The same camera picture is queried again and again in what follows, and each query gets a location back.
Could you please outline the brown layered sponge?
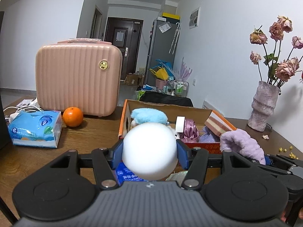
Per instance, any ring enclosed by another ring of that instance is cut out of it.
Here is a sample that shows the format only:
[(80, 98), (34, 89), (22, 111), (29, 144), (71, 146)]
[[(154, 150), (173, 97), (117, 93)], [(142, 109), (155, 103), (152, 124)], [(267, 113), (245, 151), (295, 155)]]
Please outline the brown layered sponge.
[(226, 132), (235, 131), (237, 129), (215, 110), (211, 111), (208, 119), (204, 124), (218, 137)]

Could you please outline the lilac fluffy headband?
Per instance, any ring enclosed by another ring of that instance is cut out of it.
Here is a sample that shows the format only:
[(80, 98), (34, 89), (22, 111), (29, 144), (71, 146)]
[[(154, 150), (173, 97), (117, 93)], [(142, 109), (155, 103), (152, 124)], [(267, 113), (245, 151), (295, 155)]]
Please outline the lilac fluffy headband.
[(224, 150), (232, 150), (244, 157), (257, 160), (262, 165), (266, 164), (263, 149), (255, 139), (242, 129), (228, 131), (220, 136), (220, 151)]

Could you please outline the purple linen drawstring pouch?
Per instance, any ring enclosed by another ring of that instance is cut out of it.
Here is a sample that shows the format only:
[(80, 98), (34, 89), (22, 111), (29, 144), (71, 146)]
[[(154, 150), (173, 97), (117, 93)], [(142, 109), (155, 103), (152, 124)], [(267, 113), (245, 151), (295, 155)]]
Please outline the purple linen drawstring pouch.
[(207, 126), (200, 131), (199, 143), (214, 144), (220, 143), (220, 138), (215, 135)]

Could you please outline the red cardboard box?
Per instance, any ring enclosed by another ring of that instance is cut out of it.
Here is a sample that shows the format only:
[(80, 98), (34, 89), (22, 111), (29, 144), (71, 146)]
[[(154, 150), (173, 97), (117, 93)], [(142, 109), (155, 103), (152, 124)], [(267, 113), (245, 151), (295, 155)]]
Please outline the red cardboard box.
[(145, 103), (136, 100), (126, 100), (124, 102), (118, 138), (122, 139), (131, 129), (131, 112), (137, 108), (153, 108), (164, 112), (167, 115), (169, 125), (175, 128), (177, 116), (184, 116), (187, 119), (192, 119), (200, 132), (205, 126), (205, 121), (208, 119), (212, 110), (198, 109), (194, 107), (182, 107), (177, 105), (166, 105), (157, 103)]

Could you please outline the yellow white hamster plush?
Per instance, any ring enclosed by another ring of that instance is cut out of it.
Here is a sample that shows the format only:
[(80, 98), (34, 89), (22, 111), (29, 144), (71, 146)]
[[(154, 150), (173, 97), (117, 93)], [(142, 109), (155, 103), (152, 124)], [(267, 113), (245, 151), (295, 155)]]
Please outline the yellow white hamster plush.
[(173, 136), (175, 139), (180, 138), (180, 135), (169, 124), (151, 121), (140, 124), (133, 120), (130, 126), (131, 129), (128, 134), (140, 135), (141, 137), (158, 137), (159, 139), (167, 135)]

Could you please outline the white round sponge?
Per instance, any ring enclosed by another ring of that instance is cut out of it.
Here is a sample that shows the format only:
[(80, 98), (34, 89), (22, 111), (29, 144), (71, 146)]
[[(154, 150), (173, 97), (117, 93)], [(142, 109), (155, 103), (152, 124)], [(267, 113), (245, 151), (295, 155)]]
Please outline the white round sponge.
[(176, 139), (168, 135), (159, 139), (127, 133), (123, 139), (122, 161), (142, 179), (165, 178), (178, 163)]

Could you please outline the orange fruit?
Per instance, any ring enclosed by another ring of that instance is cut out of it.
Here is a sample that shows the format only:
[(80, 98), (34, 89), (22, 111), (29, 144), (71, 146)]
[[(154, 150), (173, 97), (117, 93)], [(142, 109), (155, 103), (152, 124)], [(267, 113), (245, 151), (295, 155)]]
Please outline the orange fruit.
[(83, 112), (78, 107), (68, 107), (62, 115), (63, 122), (68, 127), (78, 127), (83, 121)]

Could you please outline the pink ceramic vase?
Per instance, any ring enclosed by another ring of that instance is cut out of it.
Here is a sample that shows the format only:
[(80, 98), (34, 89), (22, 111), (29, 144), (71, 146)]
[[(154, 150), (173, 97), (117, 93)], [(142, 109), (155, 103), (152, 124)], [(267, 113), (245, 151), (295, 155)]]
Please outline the pink ceramic vase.
[(251, 104), (252, 113), (248, 119), (248, 126), (253, 130), (263, 132), (267, 120), (273, 115), (280, 89), (274, 85), (259, 81)]

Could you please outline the pink ribbed suitcase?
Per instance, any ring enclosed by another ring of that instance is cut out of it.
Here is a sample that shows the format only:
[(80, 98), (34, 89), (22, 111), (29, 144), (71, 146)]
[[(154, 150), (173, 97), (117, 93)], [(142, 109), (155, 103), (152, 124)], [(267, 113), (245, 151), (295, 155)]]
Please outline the pink ribbed suitcase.
[(41, 47), (35, 58), (42, 109), (78, 107), (86, 115), (111, 115), (118, 103), (123, 56), (112, 43), (90, 38)]

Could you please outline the blue tissue pocket pack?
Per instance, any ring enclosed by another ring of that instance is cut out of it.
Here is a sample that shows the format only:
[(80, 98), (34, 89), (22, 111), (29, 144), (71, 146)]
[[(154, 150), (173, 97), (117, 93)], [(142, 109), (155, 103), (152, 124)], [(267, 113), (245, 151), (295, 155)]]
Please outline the blue tissue pocket pack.
[(131, 170), (129, 170), (123, 162), (120, 162), (115, 170), (115, 174), (119, 185), (122, 185), (125, 181), (146, 181), (135, 175)]

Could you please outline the cardboard box on floor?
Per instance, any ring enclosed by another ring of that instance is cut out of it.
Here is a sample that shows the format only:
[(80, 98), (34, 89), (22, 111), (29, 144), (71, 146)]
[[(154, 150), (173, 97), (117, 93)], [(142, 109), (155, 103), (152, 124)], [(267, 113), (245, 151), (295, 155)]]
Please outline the cardboard box on floor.
[(127, 74), (124, 84), (127, 86), (139, 86), (142, 80), (141, 74)]

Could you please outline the yellow bag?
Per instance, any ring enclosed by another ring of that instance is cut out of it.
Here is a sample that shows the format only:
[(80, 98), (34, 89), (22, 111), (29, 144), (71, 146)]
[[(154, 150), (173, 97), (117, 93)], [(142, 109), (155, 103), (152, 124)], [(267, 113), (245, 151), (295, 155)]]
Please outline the yellow bag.
[(156, 69), (150, 68), (149, 71), (154, 75), (155, 78), (167, 81), (169, 79), (169, 75), (165, 68), (157, 67)]

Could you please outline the white triangular sponge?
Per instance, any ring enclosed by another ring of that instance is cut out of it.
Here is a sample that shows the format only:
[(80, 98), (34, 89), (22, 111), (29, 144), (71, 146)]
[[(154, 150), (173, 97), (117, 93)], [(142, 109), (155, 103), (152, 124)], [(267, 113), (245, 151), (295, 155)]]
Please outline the white triangular sponge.
[(175, 131), (177, 133), (183, 133), (185, 126), (185, 117), (184, 116), (177, 116), (176, 124), (175, 124)]

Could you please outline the iridescent white shower cap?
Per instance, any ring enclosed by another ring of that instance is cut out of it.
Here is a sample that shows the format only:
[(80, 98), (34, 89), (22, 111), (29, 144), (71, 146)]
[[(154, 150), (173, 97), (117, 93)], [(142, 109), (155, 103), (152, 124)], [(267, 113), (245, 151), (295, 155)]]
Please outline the iridescent white shower cap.
[(170, 174), (165, 181), (175, 181), (178, 184), (178, 186), (181, 187), (182, 182), (184, 181), (187, 173), (188, 171), (174, 172)]

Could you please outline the light blue plush toy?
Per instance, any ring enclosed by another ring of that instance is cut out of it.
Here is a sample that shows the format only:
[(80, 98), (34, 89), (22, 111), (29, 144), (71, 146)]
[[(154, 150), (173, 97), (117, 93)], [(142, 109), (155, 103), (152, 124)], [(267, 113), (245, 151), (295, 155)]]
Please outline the light blue plush toy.
[(155, 122), (160, 123), (164, 125), (168, 125), (168, 118), (167, 115), (157, 109), (152, 108), (137, 108), (132, 110), (131, 112), (131, 118), (133, 119), (131, 121), (132, 127), (135, 127), (137, 125), (146, 123), (146, 122)]

